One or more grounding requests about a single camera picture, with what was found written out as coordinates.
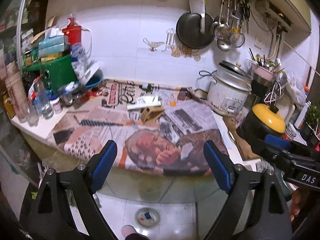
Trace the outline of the person's right hand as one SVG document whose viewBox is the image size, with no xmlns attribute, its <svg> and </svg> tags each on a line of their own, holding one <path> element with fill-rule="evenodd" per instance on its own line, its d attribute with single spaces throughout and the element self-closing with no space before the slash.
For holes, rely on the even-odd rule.
<svg viewBox="0 0 320 240">
<path fill-rule="evenodd" d="M 291 221 L 300 213 L 301 208 L 305 204 L 309 195 L 309 190 L 307 188 L 298 188 L 292 194 L 291 208 L 290 208 L 290 218 Z"/>
</svg>

